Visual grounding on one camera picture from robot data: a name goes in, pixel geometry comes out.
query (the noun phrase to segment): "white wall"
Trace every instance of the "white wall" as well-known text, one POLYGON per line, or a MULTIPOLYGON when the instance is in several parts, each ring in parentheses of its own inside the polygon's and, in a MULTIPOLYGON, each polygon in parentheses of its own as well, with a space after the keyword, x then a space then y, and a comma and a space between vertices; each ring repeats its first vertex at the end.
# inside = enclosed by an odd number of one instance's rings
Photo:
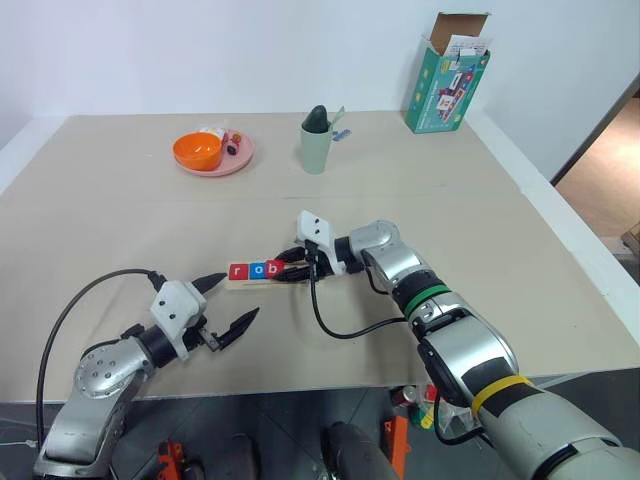
POLYGON ((640 70, 638 9, 638 0, 3 2, 0 140, 24 115, 397 109, 437 12, 491 11, 493 59, 472 107, 550 178, 640 70))
POLYGON ((640 2, 497 0, 492 11, 474 107, 551 179, 640 72, 640 2))

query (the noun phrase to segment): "beige tabletop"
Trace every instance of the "beige tabletop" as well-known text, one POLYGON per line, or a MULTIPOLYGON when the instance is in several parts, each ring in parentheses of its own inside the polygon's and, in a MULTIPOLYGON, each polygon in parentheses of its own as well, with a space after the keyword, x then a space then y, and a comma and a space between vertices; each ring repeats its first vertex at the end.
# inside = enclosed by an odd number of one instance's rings
MULTIPOLYGON (((393 112, 350 113, 327 170, 300 167, 303 114, 73 117, 0 196, 0 401, 33 400, 45 339, 85 283, 126 267, 190 280, 230 261, 291 246, 295 218, 310 210, 339 235, 383 218, 510 341, 525 375, 640 364, 640 348, 608 304, 463 125, 414 135, 393 112), (249 135, 253 161, 224 178, 180 170, 173 141, 203 126, 249 135)), ((82 300, 60 330, 46 399, 63 400, 82 350, 136 322, 150 325, 154 292, 143 278, 111 280, 82 300)), ((366 277, 321 282, 320 309, 334 330, 398 315, 366 277)), ((261 307, 224 352, 194 352, 158 372, 147 396, 398 385, 424 378, 402 325, 350 341, 316 325, 308 288, 209 295, 221 332, 261 307)))

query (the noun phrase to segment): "yellow stripe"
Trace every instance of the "yellow stripe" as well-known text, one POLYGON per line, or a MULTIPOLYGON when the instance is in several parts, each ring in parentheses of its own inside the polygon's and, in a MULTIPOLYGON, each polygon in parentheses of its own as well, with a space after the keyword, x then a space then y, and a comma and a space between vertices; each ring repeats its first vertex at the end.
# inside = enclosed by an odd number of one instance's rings
POLYGON ((498 393, 500 390, 504 390, 511 385, 517 385, 518 383, 526 383, 527 385, 533 385, 529 379, 523 377, 522 375, 511 375, 509 377, 503 377, 500 380, 496 380, 495 382, 484 387, 478 395, 473 399, 473 403, 471 404, 471 411, 474 416, 478 415, 478 410, 484 402, 486 402, 490 397, 498 393))

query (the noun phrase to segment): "cardboard box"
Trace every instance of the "cardboard box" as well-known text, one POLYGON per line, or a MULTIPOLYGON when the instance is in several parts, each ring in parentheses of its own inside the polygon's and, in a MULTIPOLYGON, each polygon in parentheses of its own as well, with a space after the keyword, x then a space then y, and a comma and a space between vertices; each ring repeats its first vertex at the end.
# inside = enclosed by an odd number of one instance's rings
POLYGON ((414 133, 446 132, 460 126, 490 53, 442 55, 451 35, 479 36, 487 16, 438 14, 405 118, 414 133))

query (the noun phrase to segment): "teal box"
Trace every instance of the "teal box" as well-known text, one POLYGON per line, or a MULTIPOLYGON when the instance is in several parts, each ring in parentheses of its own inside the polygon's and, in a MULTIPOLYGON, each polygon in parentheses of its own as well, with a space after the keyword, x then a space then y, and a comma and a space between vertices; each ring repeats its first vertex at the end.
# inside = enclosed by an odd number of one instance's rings
POLYGON ((441 57, 427 47, 405 118, 413 133, 457 130, 490 56, 441 57))

